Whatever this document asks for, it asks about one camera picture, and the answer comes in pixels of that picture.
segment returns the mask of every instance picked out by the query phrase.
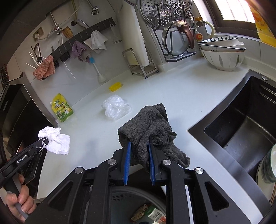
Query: cutting board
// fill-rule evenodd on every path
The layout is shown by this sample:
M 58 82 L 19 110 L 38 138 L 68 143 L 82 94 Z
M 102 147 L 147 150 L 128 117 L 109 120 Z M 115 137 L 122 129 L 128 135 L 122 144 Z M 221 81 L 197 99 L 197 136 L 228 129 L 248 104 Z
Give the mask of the cutting board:
M 124 50 L 132 48 L 141 60 L 142 65 L 149 65 L 146 47 L 134 7 L 123 1 L 123 7 L 117 11 L 116 15 Z M 128 52 L 126 56 L 130 65 L 138 65 L 131 52 Z

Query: hanging rag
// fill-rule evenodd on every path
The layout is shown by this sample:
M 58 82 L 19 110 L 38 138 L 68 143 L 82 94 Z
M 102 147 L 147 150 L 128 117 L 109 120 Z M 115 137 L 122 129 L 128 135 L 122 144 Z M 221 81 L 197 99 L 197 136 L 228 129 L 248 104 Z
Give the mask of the hanging rag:
M 75 43 L 72 46 L 72 56 L 73 58 L 78 57 L 78 59 L 82 62 L 88 62 L 89 60 L 89 54 L 92 52 L 92 49 L 88 47 L 86 44 L 83 44 L 79 41 L 75 41 Z
M 149 170 L 147 150 L 149 138 L 152 139 L 154 147 L 162 150 L 168 159 L 183 168 L 190 165 L 190 158 L 173 143 L 176 133 L 172 132 L 166 109 L 161 103 L 145 106 L 134 118 L 118 129 L 118 135 L 122 147 L 126 147 L 129 140 L 132 143 L 131 166 L 141 164 Z
M 38 79 L 46 78 L 55 73 L 55 65 L 53 62 L 54 58 L 49 55 L 43 60 L 43 62 L 34 70 L 33 75 Z
M 60 127 L 45 127 L 38 133 L 39 140 L 47 138 L 49 140 L 48 145 L 44 145 L 48 151 L 55 154 L 68 155 L 70 149 L 70 136 L 60 134 Z
M 91 33 L 92 50 L 94 50 L 96 53 L 100 53 L 102 50 L 106 50 L 106 46 L 104 43 L 107 40 L 108 39 L 99 31 L 93 31 Z

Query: blue gripper pad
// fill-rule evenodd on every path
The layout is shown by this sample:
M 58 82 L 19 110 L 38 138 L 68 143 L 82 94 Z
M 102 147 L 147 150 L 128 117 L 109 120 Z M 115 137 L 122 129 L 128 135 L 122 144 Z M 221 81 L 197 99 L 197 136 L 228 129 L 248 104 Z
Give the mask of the blue gripper pad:
M 155 170 L 154 170 L 154 161 L 152 156 L 152 149 L 150 147 L 150 143 L 148 143 L 149 150 L 149 167 L 150 167 L 150 180 L 152 181 L 152 185 L 155 184 Z
M 130 152 L 131 152 L 131 141 L 128 142 L 128 148 L 126 152 L 126 160 L 124 162 L 124 185 L 128 183 L 128 175 L 129 175 L 129 165 L 130 165 Z

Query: window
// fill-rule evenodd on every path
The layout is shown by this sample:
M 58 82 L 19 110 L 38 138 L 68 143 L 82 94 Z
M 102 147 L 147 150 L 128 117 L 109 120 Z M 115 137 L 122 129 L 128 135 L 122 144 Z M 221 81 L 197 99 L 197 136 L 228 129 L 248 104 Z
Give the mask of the window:
M 255 20 L 245 0 L 203 0 L 219 33 L 258 37 Z

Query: white towel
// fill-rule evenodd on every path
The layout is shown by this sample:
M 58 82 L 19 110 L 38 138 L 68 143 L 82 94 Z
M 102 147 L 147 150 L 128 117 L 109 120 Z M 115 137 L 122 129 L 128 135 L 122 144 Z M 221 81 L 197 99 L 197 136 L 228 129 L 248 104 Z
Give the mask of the white towel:
M 68 155 L 70 149 L 70 136 L 60 134 L 60 127 L 46 127 L 39 131 L 38 138 L 47 138 L 49 140 L 48 145 L 44 145 L 48 151 L 55 154 Z
M 96 53 L 100 53 L 102 51 L 101 49 L 106 50 L 106 46 L 104 45 L 105 41 L 107 41 L 107 38 L 99 31 L 95 30 L 91 33 L 92 49 Z

